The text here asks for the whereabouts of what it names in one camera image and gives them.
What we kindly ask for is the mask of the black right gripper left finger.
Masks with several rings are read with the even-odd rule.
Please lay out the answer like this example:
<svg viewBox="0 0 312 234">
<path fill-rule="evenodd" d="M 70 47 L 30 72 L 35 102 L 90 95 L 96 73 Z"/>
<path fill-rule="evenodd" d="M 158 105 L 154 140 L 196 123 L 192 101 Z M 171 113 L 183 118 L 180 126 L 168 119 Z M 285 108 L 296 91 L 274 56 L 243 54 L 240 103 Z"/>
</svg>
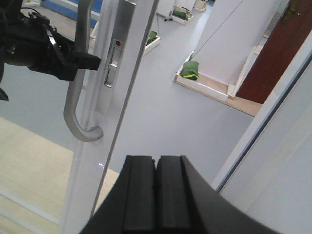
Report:
<svg viewBox="0 0 312 234">
<path fill-rule="evenodd" d="M 154 178 L 155 162 L 151 156 L 127 156 L 117 181 L 81 232 L 155 233 Z"/>
</svg>

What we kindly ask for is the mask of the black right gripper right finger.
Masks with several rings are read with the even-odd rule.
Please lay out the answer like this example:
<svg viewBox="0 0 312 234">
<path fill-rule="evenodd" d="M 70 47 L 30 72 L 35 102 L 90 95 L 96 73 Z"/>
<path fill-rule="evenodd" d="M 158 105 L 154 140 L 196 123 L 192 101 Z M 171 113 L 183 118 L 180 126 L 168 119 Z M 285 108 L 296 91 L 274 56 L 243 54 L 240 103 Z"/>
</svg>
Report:
<svg viewBox="0 0 312 234">
<path fill-rule="evenodd" d="M 216 192 L 186 156 L 162 156 L 156 169 L 158 234 L 274 234 Z"/>
</svg>

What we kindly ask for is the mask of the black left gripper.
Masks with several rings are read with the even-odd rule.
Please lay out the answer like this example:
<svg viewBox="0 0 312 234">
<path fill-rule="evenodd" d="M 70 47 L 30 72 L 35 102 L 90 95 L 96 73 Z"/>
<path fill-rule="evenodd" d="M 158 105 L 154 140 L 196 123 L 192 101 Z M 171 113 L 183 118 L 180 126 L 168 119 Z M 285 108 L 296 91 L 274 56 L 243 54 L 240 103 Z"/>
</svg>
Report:
<svg viewBox="0 0 312 234">
<path fill-rule="evenodd" d="M 0 2 L 0 72 L 4 64 L 26 66 L 60 80 L 73 81 L 78 69 L 97 70 L 101 59 L 74 52 L 74 42 L 57 32 L 50 20 L 32 10 L 25 16 L 20 10 L 22 1 Z M 0 88 L 0 100 L 9 101 Z"/>
</svg>

